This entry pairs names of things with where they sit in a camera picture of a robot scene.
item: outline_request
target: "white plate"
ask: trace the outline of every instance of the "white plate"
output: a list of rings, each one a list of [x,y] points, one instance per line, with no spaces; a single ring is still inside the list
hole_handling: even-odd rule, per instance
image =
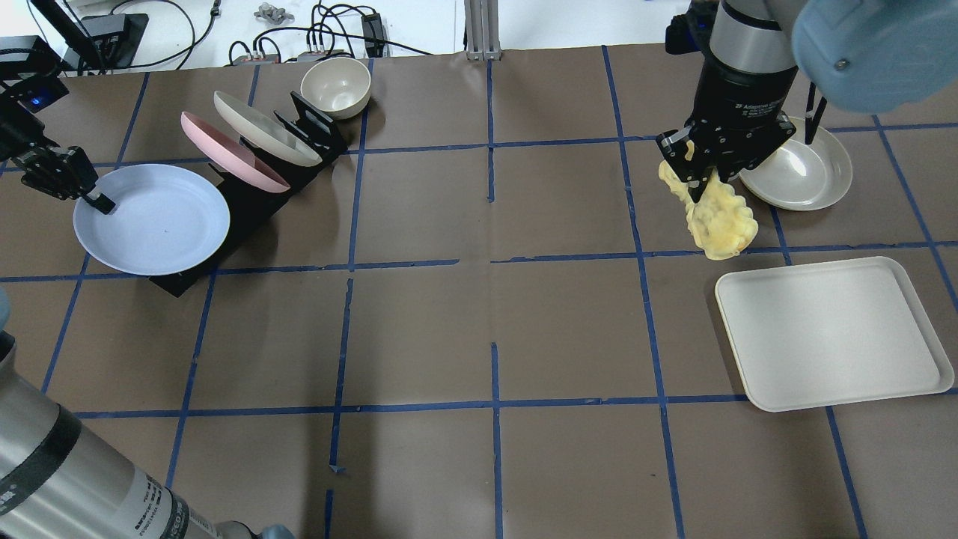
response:
[[[73,228],[83,248],[115,270],[188,270],[216,252],[230,227],[223,195],[203,176],[179,167],[134,165],[104,175],[97,185],[116,208],[104,215],[77,200]]]
[[[301,167],[318,165],[323,160],[319,153],[287,131],[282,124],[237,98],[216,91],[213,92],[213,105],[237,133],[280,159]]]
[[[716,299],[745,393],[766,411],[947,391],[954,369],[898,262],[723,275]]]
[[[790,118],[792,134],[754,171],[743,169],[741,182],[756,197],[786,210],[819,210],[841,200],[852,185],[852,159],[841,142],[818,128],[805,144],[805,120]]]

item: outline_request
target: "plate holder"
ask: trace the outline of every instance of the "plate holder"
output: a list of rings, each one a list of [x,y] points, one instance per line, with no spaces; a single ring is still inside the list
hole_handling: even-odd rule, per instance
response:
[[[311,167],[301,167],[254,147],[244,138],[240,142],[269,165],[289,183],[289,190],[267,193],[210,164],[223,180],[217,186],[230,209],[230,227],[226,238],[209,258],[190,269],[168,275],[155,275],[149,280],[173,296],[179,297],[200,277],[213,273],[219,263],[241,246],[260,226],[280,210],[291,197],[309,185],[319,173],[330,166],[349,147],[339,127],[325,112],[310,105],[299,92],[290,92],[299,118],[290,122],[274,111],[283,127],[319,153],[322,161]]]

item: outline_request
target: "pink plate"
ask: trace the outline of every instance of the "pink plate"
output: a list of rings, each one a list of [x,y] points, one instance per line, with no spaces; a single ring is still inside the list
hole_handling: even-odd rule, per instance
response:
[[[202,118],[191,112],[183,112],[180,115],[180,126],[201,152],[206,153],[207,157],[233,176],[269,193],[282,193],[289,189],[286,180],[269,168],[269,165]]]

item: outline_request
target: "white rectangular tray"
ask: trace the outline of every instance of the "white rectangular tray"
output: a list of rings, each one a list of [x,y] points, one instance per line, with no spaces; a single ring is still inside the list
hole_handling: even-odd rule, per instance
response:
[[[954,369],[901,265],[883,256],[723,275],[745,394],[766,411],[947,391]]]

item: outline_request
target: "gray crumpled object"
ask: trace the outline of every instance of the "gray crumpled object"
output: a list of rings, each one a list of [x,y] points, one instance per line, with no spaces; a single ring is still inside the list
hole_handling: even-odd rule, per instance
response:
[[[269,21],[273,24],[282,24],[285,20],[296,20],[296,17],[286,12],[283,8],[277,8],[263,2],[260,4],[260,10],[253,13],[258,19]]]

